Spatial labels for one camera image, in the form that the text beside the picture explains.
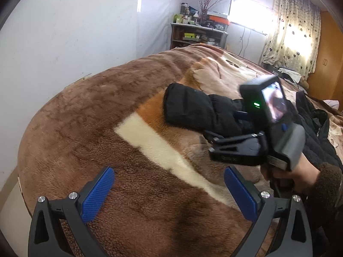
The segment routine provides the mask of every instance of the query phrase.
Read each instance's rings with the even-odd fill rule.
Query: shelf
[[[182,42],[182,43],[187,43],[187,44],[195,44],[195,43],[200,43],[198,41],[186,41],[186,40],[172,40],[176,42]]]
[[[182,24],[182,23],[171,23],[171,25],[172,26],[192,27],[192,28],[197,28],[197,29],[200,29],[200,30],[212,31],[212,32],[217,32],[217,33],[228,35],[228,33],[225,32],[225,31],[221,31],[221,30],[217,30],[217,29],[212,29],[212,28],[207,28],[207,27],[202,27],[202,26],[197,26],[197,25]]]

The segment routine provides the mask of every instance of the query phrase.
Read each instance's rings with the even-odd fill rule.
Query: fleece blanket
[[[29,211],[39,196],[64,198],[109,165],[116,181],[89,227],[110,256],[230,256],[250,222],[225,187],[226,165],[210,161],[199,133],[164,122],[162,99],[172,82],[240,98],[239,85],[265,73],[222,49],[195,44],[72,84],[37,112],[22,138],[18,170]],[[283,85],[294,102],[296,89]],[[329,115],[329,139],[342,157],[343,119]],[[237,168],[270,191],[258,167]]]

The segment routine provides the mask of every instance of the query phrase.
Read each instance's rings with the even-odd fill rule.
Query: hand
[[[277,167],[270,168],[270,165],[267,164],[261,166],[261,173],[267,181],[270,177],[276,179],[292,179],[296,192],[309,195],[320,171],[307,160],[303,153],[301,153],[298,165],[293,171],[283,171]]]

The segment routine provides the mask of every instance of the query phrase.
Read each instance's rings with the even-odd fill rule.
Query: tile floor
[[[17,183],[0,212],[0,229],[18,257],[27,257],[31,216]]]

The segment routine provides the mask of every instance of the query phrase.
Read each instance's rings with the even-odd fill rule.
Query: brown fuzzy sleeve
[[[320,174],[305,207],[311,229],[326,226],[335,215],[337,202],[342,196],[342,171],[339,167],[323,163],[319,167]]]

